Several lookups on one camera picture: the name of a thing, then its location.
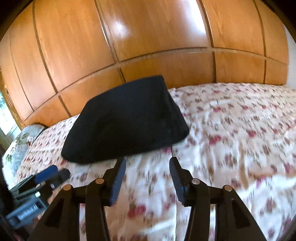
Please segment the black pants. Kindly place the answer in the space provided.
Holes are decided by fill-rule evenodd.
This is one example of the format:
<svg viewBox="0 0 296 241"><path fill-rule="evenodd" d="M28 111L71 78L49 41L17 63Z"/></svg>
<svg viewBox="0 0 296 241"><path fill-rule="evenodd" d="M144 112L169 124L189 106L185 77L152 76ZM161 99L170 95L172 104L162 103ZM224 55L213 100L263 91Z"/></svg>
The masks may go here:
<svg viewBox="0 0 296 241"><path fill-rule="evenodd" d="M91 164L169 147L189 132L164 78L151 76L90 99L69 131L61 156Z"/></svg>

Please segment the light blue floral pillow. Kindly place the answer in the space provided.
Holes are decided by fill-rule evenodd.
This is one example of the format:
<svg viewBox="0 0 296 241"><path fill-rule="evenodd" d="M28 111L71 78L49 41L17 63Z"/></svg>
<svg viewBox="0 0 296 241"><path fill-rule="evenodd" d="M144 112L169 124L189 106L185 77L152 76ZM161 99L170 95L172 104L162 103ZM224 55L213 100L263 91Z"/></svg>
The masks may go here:
<svg viewBox="0 0 296 241"><path fill-rule="evenodd" d="M15 175L21 162L23 161L26 152L33 144L35 139L46 129L41 124L26 126L20 134L12 141L11 145L2 157L3 175L8 186L8 189L13 188L16 183Z"/></svg>

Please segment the window with curtain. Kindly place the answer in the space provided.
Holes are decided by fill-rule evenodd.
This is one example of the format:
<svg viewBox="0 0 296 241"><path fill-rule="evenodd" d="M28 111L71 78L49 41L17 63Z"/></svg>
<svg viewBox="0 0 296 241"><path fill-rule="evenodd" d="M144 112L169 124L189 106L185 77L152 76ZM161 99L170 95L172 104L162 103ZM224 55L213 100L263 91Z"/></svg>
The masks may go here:
<svg viewBox="0 0 296 241"><path fill-rule="evenodd" d="M1 130L5 137L14 139L19 131L19 128L14 120L8 105L1 93L1 109L0 109Z"/></svg>

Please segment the floral white bedspread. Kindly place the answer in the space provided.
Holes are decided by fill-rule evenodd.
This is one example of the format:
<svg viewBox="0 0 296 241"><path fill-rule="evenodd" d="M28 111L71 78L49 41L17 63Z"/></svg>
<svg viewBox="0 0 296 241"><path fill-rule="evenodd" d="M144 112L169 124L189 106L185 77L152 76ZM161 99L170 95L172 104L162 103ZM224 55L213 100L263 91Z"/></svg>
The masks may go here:
<svg viewBox="0 0 296 241"><path fill-rule="evenodd" d="M286 239L295 224L295 90L216 83L169 93L189 134L127 158L118 200L105 210L111 239L184 239L190 209L177 199L172 157L209 186L232 186L267 240Z"/></svg>

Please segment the wooden wardrobe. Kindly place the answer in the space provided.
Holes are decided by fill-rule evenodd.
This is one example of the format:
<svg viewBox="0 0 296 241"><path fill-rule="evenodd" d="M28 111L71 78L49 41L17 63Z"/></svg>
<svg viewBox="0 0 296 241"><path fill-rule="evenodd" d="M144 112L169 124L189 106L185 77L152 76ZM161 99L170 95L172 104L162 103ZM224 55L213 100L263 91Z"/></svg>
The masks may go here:
<svg viewBox="0 0 296 241"><path fill-rule="evenodd" d="M287 67L283 23L262 1L32 1L1 39L1 92L20 128L148 76L284 85Z"/></svg>

